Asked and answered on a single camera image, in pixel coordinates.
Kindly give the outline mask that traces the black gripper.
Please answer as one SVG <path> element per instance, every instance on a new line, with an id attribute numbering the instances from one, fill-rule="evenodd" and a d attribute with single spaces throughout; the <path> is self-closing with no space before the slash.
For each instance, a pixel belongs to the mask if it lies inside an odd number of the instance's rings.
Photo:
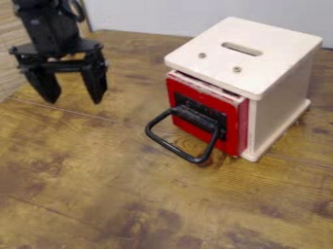
<path id="1" fill-rule="evenodd" d="M 95 104 L 103 100 L 107 86 L 107 63 L 103 44 L 80 36 L 77 25 L 85 21 L 78 3 L 13 3 L 29 43 L 12 47 L 24 76 L 48 103 L 61 94 L 53 72 L 80 71 Z"/>

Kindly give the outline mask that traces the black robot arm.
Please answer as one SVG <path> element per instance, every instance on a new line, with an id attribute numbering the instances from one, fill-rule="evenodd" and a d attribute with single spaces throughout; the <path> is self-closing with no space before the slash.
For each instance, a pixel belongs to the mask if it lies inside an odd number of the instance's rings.
<path id="1" fill-rule="evenodd" d="M 87 92 L 99 104 L 107 91 L 108 65 L 103 44 L 80 37 L 85 14 L 77 0 L 12 0 L 30 43 L 10 47 L 18 69 L 41 96 L 54 103 L 61 95 L 57 73 L 78 72 Z"/>

